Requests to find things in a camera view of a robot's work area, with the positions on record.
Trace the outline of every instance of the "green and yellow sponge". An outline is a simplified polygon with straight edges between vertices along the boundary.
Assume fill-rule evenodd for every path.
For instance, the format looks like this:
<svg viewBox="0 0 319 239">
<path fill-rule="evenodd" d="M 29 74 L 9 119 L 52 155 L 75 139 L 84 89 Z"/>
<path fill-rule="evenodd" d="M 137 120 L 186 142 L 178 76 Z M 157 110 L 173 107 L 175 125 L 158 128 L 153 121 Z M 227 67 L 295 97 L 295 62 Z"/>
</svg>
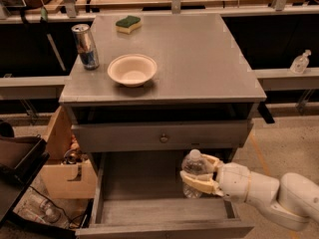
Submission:
<svg viewBox="0 0 319 239">
<path fill-rule="evenodd" d="M 129 15 L 127 18 L 117 21 L 117 31 L 131 34 L 131 32 L 142 25 L 141 18 Z"/>
</svg>

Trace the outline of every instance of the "soda can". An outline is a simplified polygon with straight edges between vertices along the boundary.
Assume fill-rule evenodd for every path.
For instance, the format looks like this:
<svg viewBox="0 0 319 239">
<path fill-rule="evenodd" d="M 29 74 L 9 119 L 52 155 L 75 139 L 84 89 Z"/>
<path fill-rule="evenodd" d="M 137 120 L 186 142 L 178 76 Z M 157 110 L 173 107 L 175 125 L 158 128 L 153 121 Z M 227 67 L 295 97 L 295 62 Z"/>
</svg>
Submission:
<svg viewBox="0 0 319 239">
<path fill-rule="evenodd" d="M 96 69 L 100 64 L 90 26 L 88 24 L 75 25 L 72 27 L 72 33 L 84 68 L 87 70 Z"/>
</svg>

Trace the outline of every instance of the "drawer knob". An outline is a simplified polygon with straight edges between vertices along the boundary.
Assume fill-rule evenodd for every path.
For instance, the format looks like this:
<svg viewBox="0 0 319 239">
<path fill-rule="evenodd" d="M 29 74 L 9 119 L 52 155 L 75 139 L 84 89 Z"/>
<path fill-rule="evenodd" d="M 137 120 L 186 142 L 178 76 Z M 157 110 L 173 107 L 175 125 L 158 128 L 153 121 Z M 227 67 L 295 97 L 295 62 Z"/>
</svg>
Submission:
<svg viewBox="0 0 319 239">
<path fill-rule="evenodd" d="M 163 133 L 163 134 L 161 135 L 161 137 L 159 138 L 159 141 L 160 141 L 161 143 L 167 143 L 168 140 L 169 140 L 168 136 L 167 136 L 166 134 L 164 134 L 164 133 Z"/>
</svg>

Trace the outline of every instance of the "white robotic arm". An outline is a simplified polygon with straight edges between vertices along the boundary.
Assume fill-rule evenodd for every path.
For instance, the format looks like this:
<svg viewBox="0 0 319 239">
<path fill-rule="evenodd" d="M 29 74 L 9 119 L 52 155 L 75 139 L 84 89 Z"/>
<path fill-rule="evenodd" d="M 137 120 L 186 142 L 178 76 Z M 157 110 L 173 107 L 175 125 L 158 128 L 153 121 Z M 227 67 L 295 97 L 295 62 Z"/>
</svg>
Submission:
<svg viewBox="0 0 319 239">
<path fill-rule="evenodd" d="M 319 186 L 306 177 L 286 173 L 279 181 L 237 163 L 224 164 L 218 158 L 202 156 L 207 161 L 208 174 L 180 172 L 189 186 L 220 195 L 226 201 L 250 204 L 270 221 L 291 230 L 304 229 L 310 218 L 319 223 Z"/>
</svg>

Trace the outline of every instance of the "concrete floor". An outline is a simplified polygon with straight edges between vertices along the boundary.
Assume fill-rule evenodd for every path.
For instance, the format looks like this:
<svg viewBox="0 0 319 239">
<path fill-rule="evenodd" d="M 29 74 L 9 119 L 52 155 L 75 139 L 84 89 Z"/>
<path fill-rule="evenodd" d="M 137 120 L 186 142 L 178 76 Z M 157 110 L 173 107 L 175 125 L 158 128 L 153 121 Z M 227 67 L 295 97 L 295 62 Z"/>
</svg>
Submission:
<svg viewBox="0 0 319 239">
<path fill-rule="evenodd" d="M 319 184 L 319 105 L 308 104 L 306 114 L 301 116 L 294 105 L 269 105 L 276 123 L 267 124 L 256 115 L 254 127 L 243 148 L 239 149 L 234 162 L 248 166 L 262 174 L 280 178 L 286 172 L 297 172 Z M 8 118 L 15 125 L 16 135 L 41 134 L 46 128 L 49 116 L 41 116 L 35 125 L 29 126 L 25 117 L 14 123 L 16 117 Z M 45 192 L 41 178 L 36 178 L 35 187 Z M 64 203 L 74 208 L 82 203 Z M 247 204 L 236 204 L 237 212 L 243 221 L 252 222 L 254 229 L 245 239 L 316 239 L 319 238 L 319 224 L 311 221 L 301 232 L 282 228 L 259 214 Z M 0 230 L 0 239 L 47 239 L 19 230 L 6 223 Z"/>
</svg>

